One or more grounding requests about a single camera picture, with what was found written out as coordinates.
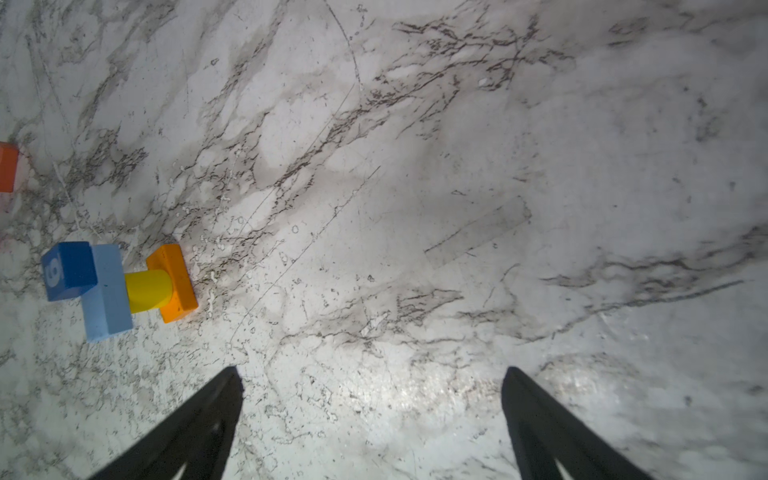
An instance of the orange block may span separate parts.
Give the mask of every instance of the orange block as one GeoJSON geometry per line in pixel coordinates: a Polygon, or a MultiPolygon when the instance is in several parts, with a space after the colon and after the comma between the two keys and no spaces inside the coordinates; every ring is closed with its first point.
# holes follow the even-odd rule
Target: orange block
{"type": "Polygon", "coordinates": [[[15,145],[0,142],[0,192],[13,191],[17,161],[18,148],[15,145]]]}
{"type": "Polygon", "coordinates": [[[160,314],[165,323],[175,322],[197,308],[197,298],[192,290],[187,264],[181,255],[181,247],[172,243],[158,248],[147,257],[147,268],[165,270],[174,286],[170,302],[160,307],[160,314]]]}

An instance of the yellow block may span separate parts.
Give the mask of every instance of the yellow block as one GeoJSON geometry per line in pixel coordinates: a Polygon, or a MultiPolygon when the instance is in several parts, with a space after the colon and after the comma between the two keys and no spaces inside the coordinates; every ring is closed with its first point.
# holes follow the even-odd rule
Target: yellow block
{"type": "Polygon", "coordinates": [[[165,270],[126,273],[125,287],[128,290],[131,313],[166,306],[174,294],[174,285],[165,270]]]}

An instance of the marble countertop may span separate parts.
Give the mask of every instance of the marble countertop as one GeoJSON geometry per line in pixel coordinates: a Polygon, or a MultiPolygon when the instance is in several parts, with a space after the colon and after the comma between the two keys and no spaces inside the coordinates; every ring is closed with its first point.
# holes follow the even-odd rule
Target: marble countertop
{"type": "Polygon", "coordinates": [[[0,0],[0,478],[223,367],[225,478],[517,478],[522,368],[657,478],[768,472],[768,5],[0,0]],[[54,243],[200,308],[85,342],[54,243]]]}

